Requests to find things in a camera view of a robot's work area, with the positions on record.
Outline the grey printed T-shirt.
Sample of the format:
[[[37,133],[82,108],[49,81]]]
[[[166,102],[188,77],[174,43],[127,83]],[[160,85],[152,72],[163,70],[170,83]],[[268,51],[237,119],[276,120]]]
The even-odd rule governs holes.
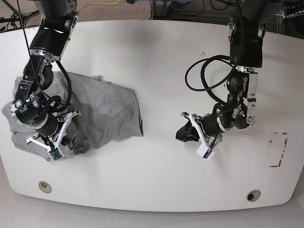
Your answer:
[[[101,76],[68,75],[72,86],[70,103],[74,110],[80,111],[81,116],[73,118],[70,124],[72,128],[77,128],[77,135],[73,151],[66,158],[99,149],[111,141],[143,136],[140,107],[132,89],[104,81]],[[62,72],[54,72],[53,83],[46,93],[66,100],[67,82]],[[22,126],[13,119],[10,104],[12,101],[6,103],[1,111],[9,123],[15,147],[51,162],[46,149],[35,143],[26,144],[26,138],[35,131],[29,124]]]

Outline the red tape rectangle marking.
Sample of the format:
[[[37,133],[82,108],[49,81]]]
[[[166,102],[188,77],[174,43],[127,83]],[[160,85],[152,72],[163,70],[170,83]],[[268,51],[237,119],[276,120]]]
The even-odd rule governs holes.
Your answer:
[[[287,132],[272,132],[268,144],[266,165],[270,168],[280,167],[287,145]]]

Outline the black tripod legs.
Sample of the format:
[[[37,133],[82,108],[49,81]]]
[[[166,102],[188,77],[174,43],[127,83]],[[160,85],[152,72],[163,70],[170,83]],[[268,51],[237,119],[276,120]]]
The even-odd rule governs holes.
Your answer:
[[[15,9],[7,0],[1,1],[11,12],[10,17],[0,17],[0,32],[9,32],[22,28],[21,21],[23,21],[23,25],[26,26],[30,19],[40,14],[39,10],[20,13],[17,9]]]

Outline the white power strip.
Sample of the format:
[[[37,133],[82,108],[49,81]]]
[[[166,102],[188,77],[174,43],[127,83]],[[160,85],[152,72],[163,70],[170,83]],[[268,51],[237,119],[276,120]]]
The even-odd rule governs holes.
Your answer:
[[[297,6],[290,6],[287,7],[286,10],[283,12],[283,17],[285,19],[292,19],[298,16],[304,15],[304,6],[303,5],[297,5]]]

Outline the grey metal frame leg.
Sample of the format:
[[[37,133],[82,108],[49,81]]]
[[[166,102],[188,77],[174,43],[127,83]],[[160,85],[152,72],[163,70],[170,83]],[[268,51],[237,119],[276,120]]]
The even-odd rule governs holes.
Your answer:
[[[172,0],[151,0],[149,2],[152,19],[167,19],[169,17]]]

